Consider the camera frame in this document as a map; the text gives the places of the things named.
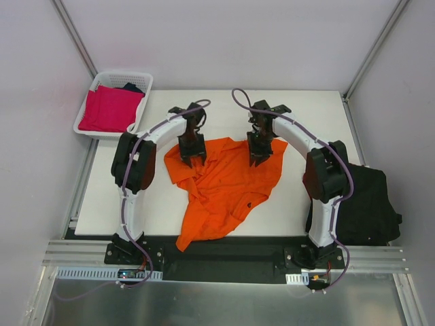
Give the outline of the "orange t shirt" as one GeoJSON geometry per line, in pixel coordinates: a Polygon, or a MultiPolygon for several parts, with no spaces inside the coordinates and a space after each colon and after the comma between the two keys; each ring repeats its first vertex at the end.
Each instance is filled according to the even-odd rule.
{"type": "Polygon", "coordinates": [[[234,231],[251,210],[267,201],[278,184],[288,144],[275,139],[272,156],[250,166],[247,141],[229,137],[206,141],[207,159],[181,161],[176,145],[164,156],[171,182],[187,191],[188,205],[176,247],[184,252],[191,242],[216,240],[234,231]]]}

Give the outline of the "pink t shirt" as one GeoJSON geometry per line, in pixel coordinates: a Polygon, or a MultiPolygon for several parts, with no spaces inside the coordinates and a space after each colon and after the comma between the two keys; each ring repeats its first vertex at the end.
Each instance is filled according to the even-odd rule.
{"type": "Polygon", "coordinates": [[[122,88],[98,86],[89,90],[84,116],[78,130],[91,132],[125,132],[137,118],[138,107],[145,95],[122,88]]]}

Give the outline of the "black t shirt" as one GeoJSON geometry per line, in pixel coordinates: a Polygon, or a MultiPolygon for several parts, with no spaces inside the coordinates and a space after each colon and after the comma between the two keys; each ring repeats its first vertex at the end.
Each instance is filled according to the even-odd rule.
{"type": "Polygon", "coordinates": [[[401,214],[389,201],[383,171],[308,160],[302,182],[311,197],[310,245],[383,246],[400,236],[401,214]]]}

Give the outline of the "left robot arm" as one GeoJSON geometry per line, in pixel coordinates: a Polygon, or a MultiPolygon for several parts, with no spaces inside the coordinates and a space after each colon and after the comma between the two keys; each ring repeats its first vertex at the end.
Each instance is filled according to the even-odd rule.
{"type": "Polygon", "coordinates": [[[210,104],[210,100],[202,99],[186,109],[173,107],[156,126],[137,134],[124,132],[119,138],[111,175],[120,195],[120,224],[107,245],[106,264],[152,264],[142,245],[143,199],[155,176],[157,151],[177,139],[182,164],[192,168],[197,158],[204,164],[207,151],[199,130],[207,119],[205,107],[210,104]]]}

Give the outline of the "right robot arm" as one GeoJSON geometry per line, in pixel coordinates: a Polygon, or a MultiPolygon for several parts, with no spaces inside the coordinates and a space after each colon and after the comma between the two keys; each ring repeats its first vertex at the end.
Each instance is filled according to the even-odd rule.
{"type": "Polygon", "coordinates": [[[325,142],[296,120],[285,105],[270,107],[265,100],[249,108],[253,130],[247,133],[249,164],[259,166],[273,155],[272,140],[287,141],[305,159],[302,182],[311,199],[311,226],[307,244],[292,254],[292,262],[313,270],[334,254],[340,203],[353,194],[347,149],[342,141],[325,142]]]}

